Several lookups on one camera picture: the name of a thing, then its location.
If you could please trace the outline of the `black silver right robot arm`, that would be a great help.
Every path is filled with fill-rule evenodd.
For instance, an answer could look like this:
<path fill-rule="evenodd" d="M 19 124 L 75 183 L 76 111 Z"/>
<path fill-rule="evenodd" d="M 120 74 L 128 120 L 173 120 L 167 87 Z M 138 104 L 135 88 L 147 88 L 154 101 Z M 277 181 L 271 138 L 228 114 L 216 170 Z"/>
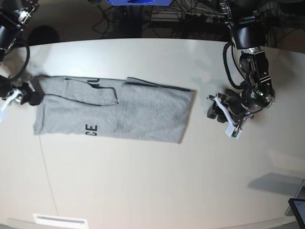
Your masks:
<path fill-rule="evenodd" d="M 30 47 L 21 35 L 38 8 L 37 0 L 2 0 L 0 2 L 0 60 L 3 61 L 4 57 L 17 47 L 26 49 L 26 58 L 19 72 L 12 78 L 0 76 L 0 97 L 5 101 L 8 101 L 9 97 L 16 92 L 17 96 L 14 100 L 20 104 L 28 103 L 31 106 L 37 106 L 41 103 L 41 96 L 32 90 L 28 83 L 14 85 L 14 82 L 25 72 L 30 60 Z"/>

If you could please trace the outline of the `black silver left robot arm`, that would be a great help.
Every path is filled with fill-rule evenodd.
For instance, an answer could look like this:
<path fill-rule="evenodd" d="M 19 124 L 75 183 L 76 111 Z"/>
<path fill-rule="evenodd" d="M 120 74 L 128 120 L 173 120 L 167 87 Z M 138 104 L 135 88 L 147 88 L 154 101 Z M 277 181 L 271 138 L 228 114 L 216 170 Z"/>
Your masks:
<path fill-rule="evenodd" d="M 221 0 L 218 5 L 226 19 L 231 42 L 223 49 L 223 62 L 227 78 L 233 89 L 216 96 L 209 96 L 213 105 L 207 112 L 208 118 L 220 123 L 230 118 L 241 124 L 246 118 L 269 107 L 275 100 L 275 91 L 269 75 L 269 62 L 262 46 L 267 43 L 260 9 L 265 0 Z M 241 52 L 239 71 L 243 81 L 234 83 L 227 61 L 227 50 Z"/>

